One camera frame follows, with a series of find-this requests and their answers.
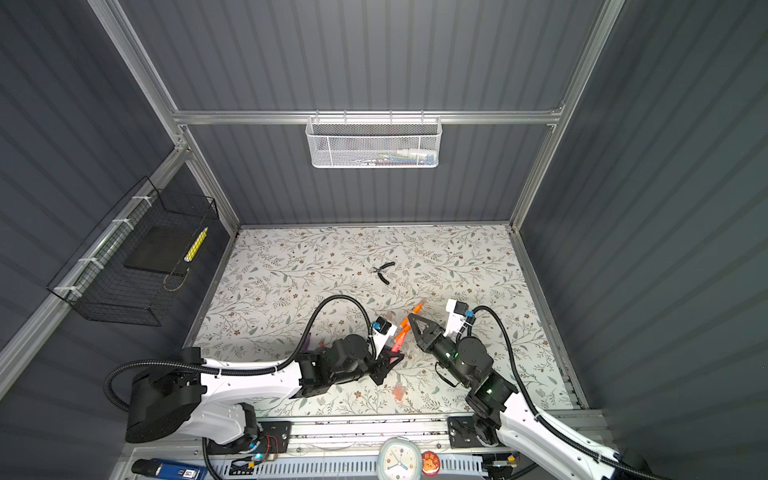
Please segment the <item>translucent pink cap front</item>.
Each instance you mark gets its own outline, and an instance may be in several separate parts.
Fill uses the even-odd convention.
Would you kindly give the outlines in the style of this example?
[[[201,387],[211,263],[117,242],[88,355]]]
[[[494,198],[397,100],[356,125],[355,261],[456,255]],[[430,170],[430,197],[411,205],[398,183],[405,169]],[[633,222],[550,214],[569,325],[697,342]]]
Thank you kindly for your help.
[[[392,390],[394,398],[401,402],[406,394],[406,388],[401,382],[397,382]]]

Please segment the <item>pink highlighter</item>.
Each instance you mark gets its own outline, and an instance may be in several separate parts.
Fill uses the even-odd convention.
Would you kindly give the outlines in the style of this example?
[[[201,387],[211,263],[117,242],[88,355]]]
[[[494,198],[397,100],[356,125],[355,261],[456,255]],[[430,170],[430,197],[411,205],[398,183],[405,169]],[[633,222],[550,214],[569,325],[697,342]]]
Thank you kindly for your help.
[[[399,333],[395,337],[394,345],[391,348],[391,351],[393,353],[397,353],[397,352],[399,352],[401,350],[401,348],[402,348],[402,346],[403,346],[403,344],[405,342],[406,336],[407,336],[406,332],[401,332],[401,333]]]

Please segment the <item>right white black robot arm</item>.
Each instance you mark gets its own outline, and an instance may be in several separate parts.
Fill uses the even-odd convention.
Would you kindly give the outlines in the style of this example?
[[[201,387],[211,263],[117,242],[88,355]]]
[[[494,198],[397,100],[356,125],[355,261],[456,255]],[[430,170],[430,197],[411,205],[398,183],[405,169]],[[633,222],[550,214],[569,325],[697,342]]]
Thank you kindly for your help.
[[[454,381],[468,389],[478,439],[523,454],[558,479],[655,479],[643,459],[621,454],[563,424],[529,402],[523,386],[493,368],[475,337],[455,341],[438,323],[411,313],[418,347],[432,355]]]

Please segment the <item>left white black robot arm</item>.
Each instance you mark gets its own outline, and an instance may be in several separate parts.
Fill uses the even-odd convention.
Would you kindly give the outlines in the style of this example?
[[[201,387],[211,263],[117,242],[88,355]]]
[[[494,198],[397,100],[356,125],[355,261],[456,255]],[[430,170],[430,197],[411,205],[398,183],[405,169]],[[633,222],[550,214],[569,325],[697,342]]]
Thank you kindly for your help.
[[[259,436],[255,399],[310,398],[362,378],[382,385],[404,356],[385,345],[372,354],[371,347],[350,334],[299,352],[289,363],[217,361],[202,357],[197,347],[183,350],[177,361],[137,361],[124,405],[125,440],[140,444],[181,433],[227,445]]]

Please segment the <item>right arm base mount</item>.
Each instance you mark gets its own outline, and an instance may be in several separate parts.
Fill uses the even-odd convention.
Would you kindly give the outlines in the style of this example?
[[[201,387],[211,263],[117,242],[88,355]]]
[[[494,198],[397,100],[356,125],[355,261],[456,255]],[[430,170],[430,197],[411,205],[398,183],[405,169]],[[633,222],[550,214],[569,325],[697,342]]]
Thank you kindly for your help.
[[[452,448],[492,448],[499,445],[495,425],[477,415],[447,418],[449,442]]]

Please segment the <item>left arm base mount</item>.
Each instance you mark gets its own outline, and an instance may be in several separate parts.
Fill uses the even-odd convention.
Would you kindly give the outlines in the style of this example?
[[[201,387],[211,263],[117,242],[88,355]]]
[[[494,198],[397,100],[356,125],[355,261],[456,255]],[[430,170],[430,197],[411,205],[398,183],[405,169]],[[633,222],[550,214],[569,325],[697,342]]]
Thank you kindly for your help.
[[[290,421],[260,422],[258,433],[245,436],[225,445],[208,442],[209,455],[283,454],[287,452],[293,424]]]

